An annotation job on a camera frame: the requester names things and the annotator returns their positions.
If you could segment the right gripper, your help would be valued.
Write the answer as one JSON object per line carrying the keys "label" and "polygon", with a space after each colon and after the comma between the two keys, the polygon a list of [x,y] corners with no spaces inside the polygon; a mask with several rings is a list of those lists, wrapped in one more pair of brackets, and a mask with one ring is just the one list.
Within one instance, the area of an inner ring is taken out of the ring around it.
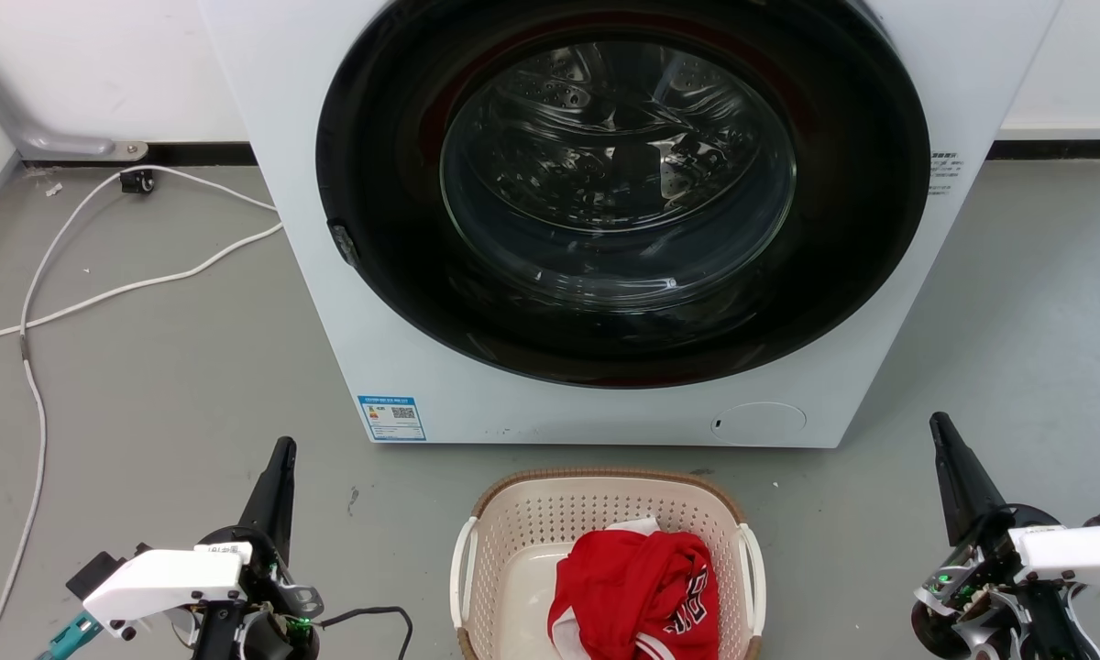
{"label": "right gripper", "polygon": [[1007,504],[949,414],[933,413],[945,534],[952,556],[915,588],[916,639],[941,660],[1024,660],[1028,615],[1018,601],[1011,531],[1056,527],[1046,512]]}

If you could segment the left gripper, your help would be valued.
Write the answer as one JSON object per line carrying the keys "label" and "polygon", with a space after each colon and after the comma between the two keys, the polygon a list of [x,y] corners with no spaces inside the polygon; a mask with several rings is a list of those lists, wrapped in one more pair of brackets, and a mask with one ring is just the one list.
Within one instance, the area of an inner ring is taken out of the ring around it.
{"label": "left gripper", "polygon": [[318,660],[312,618],[324,605],[289,573],[295,465],[297,443],[278,438],[238,525],[205,536],[210,550],[248,544],[251,553],[227,596],[193,598],[191,660]]}

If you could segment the beige plastic laundry basket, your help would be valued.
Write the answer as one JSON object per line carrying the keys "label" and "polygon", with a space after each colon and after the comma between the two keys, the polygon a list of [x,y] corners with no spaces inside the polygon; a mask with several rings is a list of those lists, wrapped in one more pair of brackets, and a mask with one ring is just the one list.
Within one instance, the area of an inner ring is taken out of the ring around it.
{"label": "beige plastic laundry basket", "polygon": [[465,660],[561,660],[546,623],[556,564],[583,534],[654,518],[700,536],[721,581],[719,660],[760,660],[761,547],[732,494],[707,479],[640,468],[530,469],[480,496],[457,537],[449,610]]}

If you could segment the blue energy label sticker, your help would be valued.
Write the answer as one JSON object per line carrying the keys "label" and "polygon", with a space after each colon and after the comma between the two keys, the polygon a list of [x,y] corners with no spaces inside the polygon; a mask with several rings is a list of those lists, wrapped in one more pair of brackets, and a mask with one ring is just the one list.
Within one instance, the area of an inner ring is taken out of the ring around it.
{"label": "blue energy label sticker", "polygon": [[413,397],[359,394],[356,402],[371,442],[413,443],[427,440],[419,408]]}

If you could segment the white front-load washing machine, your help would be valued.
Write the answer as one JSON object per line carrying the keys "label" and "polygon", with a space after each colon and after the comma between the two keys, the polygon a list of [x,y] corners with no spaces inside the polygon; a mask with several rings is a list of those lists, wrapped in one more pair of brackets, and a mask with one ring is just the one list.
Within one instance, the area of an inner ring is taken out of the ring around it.
{"label": "white front-load washing machine", "polygon": [[[851,317],[793,354],[726,380],[598,389],[526,380],[457,354],[395,314],[339,255],[315,139],[337,67],[391,0],[199,0],[254,158],[350,397],[413,397],[435,444],[726,446],[710,424],[747,402],[805,413],[798,446],[839,446],[919,297],[1062,0],[864,0],[923,97],[932,153],[963,176],[926,197],[908,252]],[[369,432],[361,419],[365,435]]]}

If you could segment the round white filter cover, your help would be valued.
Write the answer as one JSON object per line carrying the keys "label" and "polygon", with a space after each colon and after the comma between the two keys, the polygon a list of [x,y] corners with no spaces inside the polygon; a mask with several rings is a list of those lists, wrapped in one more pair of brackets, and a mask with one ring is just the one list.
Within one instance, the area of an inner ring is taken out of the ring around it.
{"label": "round white filter cover", "polygon": [[718,414],[710,431],[726,446],[792,447],[807,424],[806,414],[784,402],[747,402]]}

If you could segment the black round washer door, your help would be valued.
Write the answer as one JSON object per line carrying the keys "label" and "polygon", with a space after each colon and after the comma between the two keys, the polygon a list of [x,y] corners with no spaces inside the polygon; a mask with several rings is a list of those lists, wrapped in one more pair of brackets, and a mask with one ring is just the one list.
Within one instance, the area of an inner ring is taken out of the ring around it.
{"label": "black round washer door", "polygon": [[314,145],[326,221],[404,321],[613,391],[831,333],[930,184],[922,94],[864,0],[391,0]]}

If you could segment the small printed text label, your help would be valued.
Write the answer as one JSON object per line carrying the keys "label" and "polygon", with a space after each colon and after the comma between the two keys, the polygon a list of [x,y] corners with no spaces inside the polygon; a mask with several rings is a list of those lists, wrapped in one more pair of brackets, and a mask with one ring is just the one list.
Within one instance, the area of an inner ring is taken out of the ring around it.
{"label": "small printed text label", "polygon": [[957,153],[932,153],[930,155],[928,196],[949,195],[955,184],[961,179],[964,160]]}

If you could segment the red sports jersey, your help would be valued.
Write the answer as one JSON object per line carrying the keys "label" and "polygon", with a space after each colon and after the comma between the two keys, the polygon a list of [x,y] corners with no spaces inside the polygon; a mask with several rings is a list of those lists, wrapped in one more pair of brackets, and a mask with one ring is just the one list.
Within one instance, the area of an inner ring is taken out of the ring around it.
{"label": "red sports jersey", "polygon": [[561,660],[718,660],[719,617],[708,544],[649,517],[579,536],[546,631]]}

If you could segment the grey wall pipe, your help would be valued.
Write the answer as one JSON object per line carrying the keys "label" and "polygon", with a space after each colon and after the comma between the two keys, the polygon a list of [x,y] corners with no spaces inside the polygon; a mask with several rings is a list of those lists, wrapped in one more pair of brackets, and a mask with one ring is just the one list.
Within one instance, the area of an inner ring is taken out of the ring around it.
{"label": "grey wall pipe", "polygon": [[0,81],[0,127],[25,161],[139,162],[150,146],[136,139],[82,138],[44,127]]}

